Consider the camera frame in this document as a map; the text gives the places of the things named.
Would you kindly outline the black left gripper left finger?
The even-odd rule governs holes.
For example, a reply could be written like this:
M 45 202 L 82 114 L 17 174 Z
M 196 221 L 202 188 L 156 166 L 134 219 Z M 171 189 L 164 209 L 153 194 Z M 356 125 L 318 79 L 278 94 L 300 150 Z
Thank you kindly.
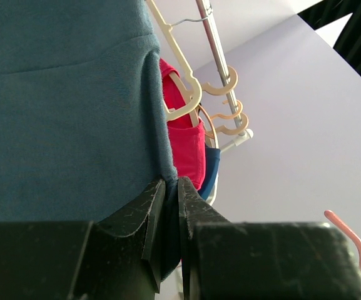
M 101 222 L 0 222 L 0 299 L 153 299 L 165 191 L 155 180 Z

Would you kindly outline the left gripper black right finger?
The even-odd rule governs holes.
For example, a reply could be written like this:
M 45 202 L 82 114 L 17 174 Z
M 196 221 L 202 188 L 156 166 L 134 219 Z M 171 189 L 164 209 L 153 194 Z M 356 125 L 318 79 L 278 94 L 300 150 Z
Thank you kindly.
M 185 299 L 361 299 L 355 244 L 326 222 L 233 223 L 178 181 Z

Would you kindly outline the pink wire hanger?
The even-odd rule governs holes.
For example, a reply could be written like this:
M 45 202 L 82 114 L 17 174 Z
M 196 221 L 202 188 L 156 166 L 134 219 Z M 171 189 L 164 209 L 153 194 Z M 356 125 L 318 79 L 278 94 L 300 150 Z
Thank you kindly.
M 358 251 L 358 265 L 361 270 L 361 238 L 333 211 L 325 210 L 324 216 L 339 230 L 341 230 L 354 244 Z

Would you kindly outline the teal blue t-shirt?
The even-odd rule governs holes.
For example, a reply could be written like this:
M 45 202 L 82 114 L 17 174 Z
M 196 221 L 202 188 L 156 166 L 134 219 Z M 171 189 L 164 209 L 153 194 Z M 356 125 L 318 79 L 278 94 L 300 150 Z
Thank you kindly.
M 161 176 L 180 261 L 160 47 L 144 1 L 0 1 L 0 221 L 101 221 Z

